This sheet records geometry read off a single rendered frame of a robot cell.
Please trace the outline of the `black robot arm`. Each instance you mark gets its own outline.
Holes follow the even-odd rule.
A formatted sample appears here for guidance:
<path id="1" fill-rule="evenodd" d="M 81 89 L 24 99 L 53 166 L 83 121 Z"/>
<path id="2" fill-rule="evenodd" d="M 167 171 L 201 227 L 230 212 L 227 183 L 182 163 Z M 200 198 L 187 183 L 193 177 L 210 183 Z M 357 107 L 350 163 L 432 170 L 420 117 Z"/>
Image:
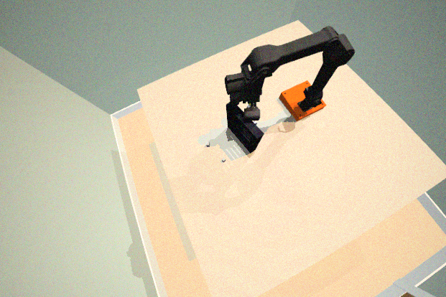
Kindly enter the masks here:
<path id="1" fill-rule="evenodd" d="M 241 72 L 224 78 L 230 103 L 246 103 L 246 88 L 257 93 L 261 91 L 265 77 L 271 77 L 279 66 L 319 52 L 323 52 L 322 67 L 313 84 L 303 91 L 305 99 L 297 103 L 303 113 L 315 108 L 322 103 L 322 90 L 336 69 L 346 65 L 356 53 L 346 35 L 338 34 L 330 26 L 279 46 L 265 44 L 252 49 L 241 64 Z"/>

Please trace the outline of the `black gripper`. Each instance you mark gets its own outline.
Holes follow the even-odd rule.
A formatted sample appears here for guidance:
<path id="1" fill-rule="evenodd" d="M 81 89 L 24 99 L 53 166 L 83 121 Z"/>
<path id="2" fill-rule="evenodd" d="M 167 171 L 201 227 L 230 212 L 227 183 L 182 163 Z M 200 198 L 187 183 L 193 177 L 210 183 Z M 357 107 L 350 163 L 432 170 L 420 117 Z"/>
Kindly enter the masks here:
<path id="1" fill-rule="evenodd" d="M 261 117 L 261 109 L 257 106 L 257 102 L 260 102 L 262 89 L 257 93 L 253 93 L 246 88 L 246 102 L 251 104 L 251 107 L 244 108 L 243 119 L 245 121 L 258 121 Z"/>

